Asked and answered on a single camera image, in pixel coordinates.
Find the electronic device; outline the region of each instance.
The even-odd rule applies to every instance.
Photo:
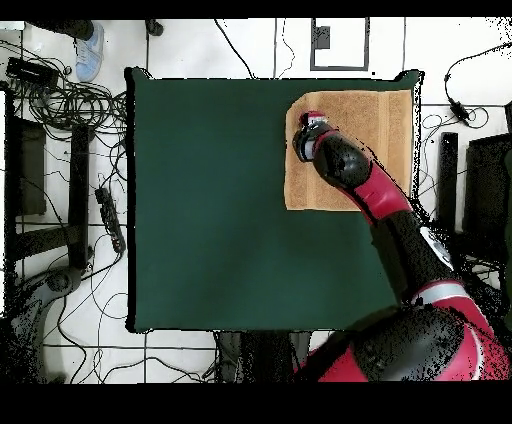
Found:
[[[55,88],[59,80],[59,73],[56,69],[15,57],[9,58],[5,73],[9,78],[50,89]]]
[[[441,134],[437,176],[436,212],[438,224],[449,233],[455,230],[457,200],[457,160],[459,135]]]
[[[474,242],[465,244],[475,257],[491,262],[507,259],[505,225],[510,177],[504,158],[511,149],[512,135],[502,134],[471,141],[466,153],[462,230]]]
[[[112,195],[104,187],[97,189],[94,194],[96,195],[98,204],[101,205],[101,220],[110,235],[112,247],[116,253],[121,254],[126,250],[126,242],[121,231],[121,226],[119,225],[119,220],[117,219],[116,207]]]

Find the person's foot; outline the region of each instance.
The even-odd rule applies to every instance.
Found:
[[[76,40],[76,76],[81,82],[91,82],[101,68],[103,60],[103,27],[93,22],[94,33],[87,40]]]

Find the power adapter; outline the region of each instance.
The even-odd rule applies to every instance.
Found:
[[[49,66],[10,57],[5,71],[9,78],[53,89],[57,87],[59,73]]]
[[[448,99],[450,101],[450,110],[452,113],[466,125],[469,125],[467,120],[469,119],[469,112],[466,110],[464,106],[460,102],[455,102],[453,99]]]

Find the black stand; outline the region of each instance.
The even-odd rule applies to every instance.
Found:
[[[19,165],[22,128],[9,126],[8,146],[6,145],[7,191],[19,195],[20,175],[14,175]],[[21,286],[12,272],[5,278],[6,313],[10,317],[9,341],[11,351],[8,361],[17,361],[12,368],[20,368],[10,382],[48,383],[49,379],[42,356],[44,323],[52,303],[75,291],[81,282],[87,263],[92,255],[88,245],[89,210],[89,142],[93,138],[90,129],[73,127],[71,139],[70,180],[69,180],[69,224],[51,229],[16,234],[15,213],[9,211],[6,199],[6,269],[13,270],[13,264],[23,258],[68,246],[69,265],[50,272],[42,272],[24,282]]]

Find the tile grout line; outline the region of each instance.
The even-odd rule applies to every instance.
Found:
[[[451,106],[449,103],[421,103],[419,106]],[[501,108],[503,105],[463,105],[464,107],[488,107],[488,108]]]
[[[75,345],[68,344],[68,345],[61,345],[61,344],[52,344],[52,343],[43,343],[43,347],[51,347],[51,348],[75,348]],[[111,345],[104,345],[104,346],[82,346],[85,349],[118,349],[118,350],[192,350],[192,351],[215,351],[216,349],[214,347],[187,347],[187,346],[111,346]]]
[[[407,18],[404,16],[404,44],[402,53],[402,72],[405,71],[405,38],[407,35]]]
[[[69,222],[62,222],[63,225],[68,225]],[[30,222],[30,221],[25,221],[25,225],[34,225],[34,226],[37,226],[37,225],[60,225],[59,222]],[[119,224],[121,227],[127,227],[128,224]],[[92,223],[89,223],[87,224],[88,227],[104,227],[105,224],[92,224]]]
[[[148,354],[148,333],[144,334],[144,384],[147,383],[147,354]]]

